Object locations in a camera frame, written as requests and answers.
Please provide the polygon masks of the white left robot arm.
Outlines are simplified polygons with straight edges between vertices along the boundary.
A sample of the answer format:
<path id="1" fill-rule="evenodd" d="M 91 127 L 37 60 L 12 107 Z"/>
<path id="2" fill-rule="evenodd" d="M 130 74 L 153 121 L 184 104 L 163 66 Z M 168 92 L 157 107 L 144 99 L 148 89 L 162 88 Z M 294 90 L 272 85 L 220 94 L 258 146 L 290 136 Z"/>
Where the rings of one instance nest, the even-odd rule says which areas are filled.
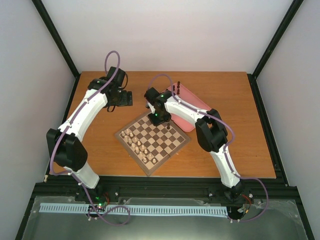
<path id="1" fill-rule="evenodd" d="M 89 83 L 69 118 L 58 129 L 51 128 L 46 134 L 49 165 L 57 164 L 66 174 L 75 176 L 87 188 L 86 195 L 95 202 L 103 198 L 104 188 L 98 185 L 100 178 L 88 163 L 88 152 L 82 141 L 102 109 L 112 112 L 115 107 L 132 106 L 132 92 L 125 89 L 128 79 L 125 71 L 112 66 L 105 76 Z"/>

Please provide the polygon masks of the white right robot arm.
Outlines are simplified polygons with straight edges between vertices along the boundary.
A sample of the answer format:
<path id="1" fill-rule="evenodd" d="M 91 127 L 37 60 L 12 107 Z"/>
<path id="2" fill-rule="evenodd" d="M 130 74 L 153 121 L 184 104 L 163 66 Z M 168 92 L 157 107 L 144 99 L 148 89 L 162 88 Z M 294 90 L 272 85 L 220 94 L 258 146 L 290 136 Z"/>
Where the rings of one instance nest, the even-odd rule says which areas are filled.
<path id="1" fill-rule="evenodd" d="M 144 98 L 151 110 L 148 118 L 154 126 L 168 123 L 175 115 L 195 127 L 199 146 L 210 153 L 218 169 L 225 198 L 231 203 L 236 202 L 244 187 L 229 152 L 228 126 L 221 120 L 219 112 L 195 107 L 170 90 L 160 93 L 151 87 Z"/>

